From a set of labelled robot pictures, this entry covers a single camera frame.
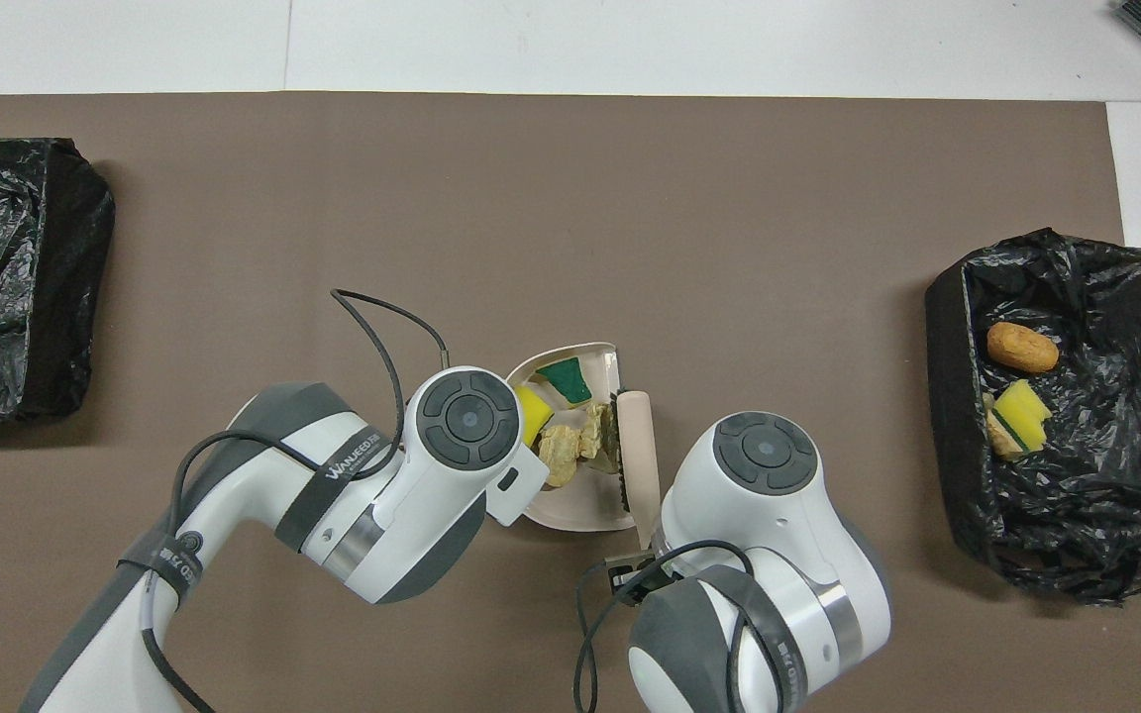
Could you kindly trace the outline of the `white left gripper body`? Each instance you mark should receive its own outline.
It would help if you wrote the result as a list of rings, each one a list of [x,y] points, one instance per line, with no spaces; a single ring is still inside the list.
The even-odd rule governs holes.
[[[542,491],[548,475],[548,465],[529,447],[517,446],[508,465],[485,491],[489,518],[510,527]]]

